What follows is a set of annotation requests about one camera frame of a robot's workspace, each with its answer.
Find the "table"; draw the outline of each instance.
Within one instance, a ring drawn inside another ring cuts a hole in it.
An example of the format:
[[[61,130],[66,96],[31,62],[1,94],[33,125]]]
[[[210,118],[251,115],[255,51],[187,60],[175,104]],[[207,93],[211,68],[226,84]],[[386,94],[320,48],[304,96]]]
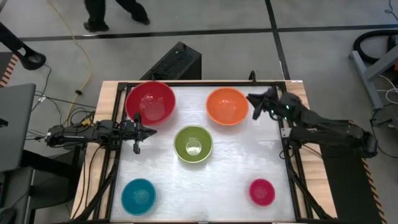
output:
[[[116,93],[117,93],[117,88],[118,88],[119,82],[142,83],[143,81],[105,81],[105,82],[103,82],[101,92],[99,94],[99,100],[98,100],[98,104],[97,104],[94,121],[112,118],[112,113],[114,110],[114,103],[115,103],[115,98],[116,98]],[[250,81],[250,80],[212,80],[212,81],[207,81],[207,80],[195,80],[195,81],[172,80],[172,81],[165,81],[165,82],[166,83],[167,82],[250,83],[252,81]],[[277,81],[277,80],[276,81],[275,80],[260,81],[260,80],[258,80],[257,82],[285,82],[286,90],[288,92],[294,93],[297,96],[299,96],[300,99],[302,100],[303,104],[306,107],[308,107],[308,100],[307,100],[307,96],[305,94],[304,84],[302,81],[295,81],[295,80],[292,80],[292,81]],[[126,94],[125,92],[122,92],[122,97],[121,97],[122,100],[124,99],[123,96],[125,94]],[[121,116],[122,116],[122,112],[123,112],[123,105],[124,105],[124,102],[121,101],[119,104],[119,108],[118,108],[117,121],[121,120]],[[309,146],[312,147],[314,150],[318,151],[319,153],[321,153],[318,145],[310,144]],[[82,173],[80,175],[80,180],[79,180],[78,188],[76,191],[75,202],[73,204],[71,218],[73,218],[73,214],[75,212],[76,212],[76,216],[78,216],[83,211],[84,204],[86,203],[86,200],[85,200],[86,197],[88,198],[87,203],[90,202],[98,190],[102,166],[103,166],[103,162],[104,162],[105,150],[99,150],[95,154],[95,157],[93,158],[93,155],[97,148],[98,148],[97,144],[91,144],[91,143],[87,147],[86,157],[85,157],[86,166],[85,166],[85,169],[82,169]],[[336,217],[336,209],[335,209],[335,205],[333,203],[333,198],[331,196],[330,186],[329,186],[328,178],[326,176],[326,170],[325,170],[325,166],[323,164],[323,160],[321,158],[319,158],[316,154],[314,154],[311,151],[306,150],[305,148],[300,150],[300,156],[301,156],[301,160],[302,160],[303,171],[305,174],[305,180],[307,182],[308,190],[314,196],[315,200],[317,200],[317,202],[325,209],[325,211],[329,215]],[[91,170],[90,170],[90,172],[91,172],[90,188],[87,189],[87,182],[88,182],[87,174],[89,171],[88,164],[90,163],[92,158],[93,158],[93,160],[92,160],[92,165],[91,165]],[[113,160],[110,159],[109,166],[108,166],[108,172],[110,171],[112,163],[113,163]],[[84,176],[83,172],[84,171],[86,172],[85,188],[83,188],[83,176]],[[108,194],[109,194],[109,189],[103,195],[98,218],[105,218]],[[298,188],[297,188],[297,195],[298,195],[298,204],[299,204],[299,208],[300,208],[301,217],[307,217],[304,200],[303,200],[302,194]]]

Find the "wooden table frame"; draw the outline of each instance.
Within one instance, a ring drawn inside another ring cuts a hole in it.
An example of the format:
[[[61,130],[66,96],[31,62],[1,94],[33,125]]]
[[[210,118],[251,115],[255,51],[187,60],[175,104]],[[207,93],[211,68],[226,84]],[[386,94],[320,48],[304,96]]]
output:
[[[127,84],[140,84],[144,81],[105,81],[103,82],[101,92],[99,94],[99,100],[97,104],[96,114],[94,121],[103,119],[113,119],[114,121],[120,122],[125,116],[124,113],[124,100],[126,97]],[[184,86],[184,85],[253,85],[251,80],[168,80],[165,83]],[[288,91],[296,94],[302,100],[302,103],[309,108],[307,96],[302,81],[284,81],[284,80],[264,80],[257,81],[255,85],[278,85],[282,91]],[[320,148],[316,144],[310,145],[311,148],[320,152]],[[98,148],[97,144],[90,143],[86,149],[85,167],[82,169],[80,175],[79,185],[75,195],[75,202],[73,204],[71,218],[74,213],[77,217],[83,210],[85,203],[91,201],[95,193],[98,190],[100,182],[103,181],[104,177],[109,173],[115,156],[114,151],[99,150],[95,157],[94,153]],[[87,189],[87,184],[83,188],[83,177],[85,176],[85,183],[88,180],[89,165],[91,165],[90,174],[90,188]],[[305,150],[303,148],[294,155],[292,163],[296,172],[300,174],[300,177],[305,179],[307,189],[313,195],[319,205],[331,216],[336,217],[335,205],[331,196],[329,182],[326,176],[325,166],[323,160],[319,158],[315,153]],[[295,216],[301,218],[312,218],[312,210],[308,207],[308,203],[304,200],[301,191],[290,181],[291,193],[294,203]],[[113,192],[109,194],[109,187],[103,195],[101,204],[97,206],[94,212],[91,214],[90,219],[109,219],[111,213],[111,206],[107,206],[109,202],[113,201]]]

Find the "concrete floor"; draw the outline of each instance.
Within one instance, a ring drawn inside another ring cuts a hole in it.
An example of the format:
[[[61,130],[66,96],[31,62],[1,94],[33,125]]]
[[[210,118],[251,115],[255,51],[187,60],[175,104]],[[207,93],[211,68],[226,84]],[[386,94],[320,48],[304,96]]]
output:
[[[271,22],[263,0],[145,0],[152,24],[135,23],[114,1],[107,3],[107,34],[169,32],[217,29],[269,29]],[[83,21],[88,15],[82,1],[54,0],[76,35],[86,35]],[[384,13],[387,1],[374,0],[271,0],[278,28],[329,27],[396,24]],[[393,1],[398,9],[398,2]],[[0,21],[19,37],[68,36],[68,30],[44,0],[8,1]],[[287,68],[293,80],[303,80],[311,108],[334,119],[352,119],[370,130],[372,105],[354,63],[348,59],[352,44],[369,30],[280,32]],[[96,105],[103,80],[136,80],[148,71],[178,41],[203,54],[203,79],[247,79],[255,70],[259,79],[283,79],[274,36],[271,32],[250,34],[185,35],[81,40],[93,64],[93,76],[79,103]],[[74,90],[84,82],[88,67],[83,53],[70,40],[26,42],[42,52],[52,67],[46,94],[72,100]],[[385,39],[364,43],[366,52],[380,56]],[[0,52],[7,52],[0,46]],[[42,90],[48,68],[27,71],[17,64],[9,85],[36,83]],[[381,86],[389,87],[381,81]],[[69,105],[58,103],[65,119]],[[32,113],[30,129],[42,132],[59,123],[59,114],[50,101]],[[398,156],[398,133],[376,129],[380,146]],[[65,152],[27,142],[25,148],[45,156]],[[398,220],[398,161],[380,154],[369,160],[371,172],[389,223]],[[67,208],[59,205],[37,211],[36,223],[68,219]]]

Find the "black metal frame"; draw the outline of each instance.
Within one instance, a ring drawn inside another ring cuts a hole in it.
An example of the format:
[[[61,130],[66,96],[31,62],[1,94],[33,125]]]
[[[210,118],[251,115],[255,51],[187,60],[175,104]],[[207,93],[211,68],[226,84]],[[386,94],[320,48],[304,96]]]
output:
[[[251,82],[212,82],[212,81],[208,81],[208,82],[195,82],[195,83],[193,83],[193,82],[186,82],[186,83],[167,82],[167,84],[168,84],[168,86],[271,86],[272,88],[279,89],[282,93],[286,92],[285,82],[280,82],[280,81],[257,82],[256,75],[253,72],[250,74],[249,79],[252,81]],[[118,84],[118,89],[117,89],[113,113],[112,113],[113,121],[116,122],[116,119],[118,116],[122,92],[126,91],[126,96],[125,96],[125,100],[126,100],[128,93],[131,91],[131,88],[138,84],[140,84],[140,83],[119,83]],[[122,120],[124,118],[126,118],[125,109],[123,109]],[[285,127],[284,122],[280,118],[278,118],[278,124],[279,124],[279,128],[288,128],[289,127],[289,125],[287,127]],[[282,141],[282,147],[284,150],[285,164],[286,164],[286,168],[288,169],[289,163],[292,162],[291,158],[289,156],[289,145],[287,144],[287,141],[284,141],[282,139],[282,135],[281,135],[281,141]],[[110,155],[111,155],[110,151],[109,152],[107,151],[105,153],[103,170],[101,171],[99,185],[102,185],[103,181],[106,178],[106,171],[108,170]],[[119,160],[120,155],[121,155],[121,147],[118,150],[116,150],[116,155],[115,155],[114,159]],[[295,156],[295,160],[296,160],[295,162],[297,165],[298,174],[300,176],[300,179],[304,183],[304,186],[306,186],[300,153],[298,151],[294,151],[294,156]],[[290,187],[290,193],[292,196],[292,203],[293,203],[293,209],[294,209],[294,213],[295,213],[295,219],[302,220],[295,182],[289,175],[288,175],[288,177],[289,177],[289,187]],[[108,203],[106,205],[105,220],[110,220],[110,218],[111,218],[111,209],[112,209],[112,205],[113,205],[113,197],[114,197],[114,189],[116,186],[116,178],[113,179],[113,181],[110,185]],[[307,212],[307,217],[313,218],[311,205],[306,198],[304,198],[304,203],[305,203],[305,208],[306,208],[306,212]],[[97,206],[94,210],[95,211],[94,216],[93,216],[94,220],[97,220],[99,218],[98,215],[100,213],[100,205],[101,205],[101,201],[97,204]]]

